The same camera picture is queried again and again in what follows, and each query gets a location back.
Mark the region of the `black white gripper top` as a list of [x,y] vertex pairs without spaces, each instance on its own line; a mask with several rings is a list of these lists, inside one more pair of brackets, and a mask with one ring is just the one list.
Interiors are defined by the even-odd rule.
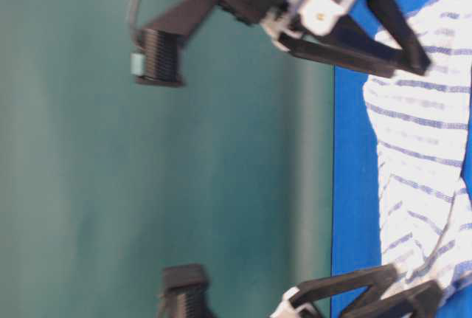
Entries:
[[[190,0],[173,19],[187,37],[216,5],[245,24],[259,24],[295,58],[391,77],[404,69],[402,52],[372,40],[350,17],[357,0]],[[302,39],[311,35],[320,43]]]

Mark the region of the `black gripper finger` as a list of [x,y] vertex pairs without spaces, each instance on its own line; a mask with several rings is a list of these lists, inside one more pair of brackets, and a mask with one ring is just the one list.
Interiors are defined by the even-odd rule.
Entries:
[[367,0],[370,12],[382,27],[401,47],[395,57],[395,63],[401,69],[424,75],[431,65],[431,60],[421,46],[416,34],[407,24],[395,0]]

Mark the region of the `black white gripper bottom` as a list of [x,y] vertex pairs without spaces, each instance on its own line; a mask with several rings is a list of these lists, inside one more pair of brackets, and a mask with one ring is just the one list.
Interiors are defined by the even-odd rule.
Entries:
[[443,297],[443,290],[430,280],[380,300],[397,280],[393,264],[361,269],[346,274],[308,280],[291,287],[271,314],[271,318],[317,317],[312,303],[359,288],[359,294],[340,317],[434,317]]

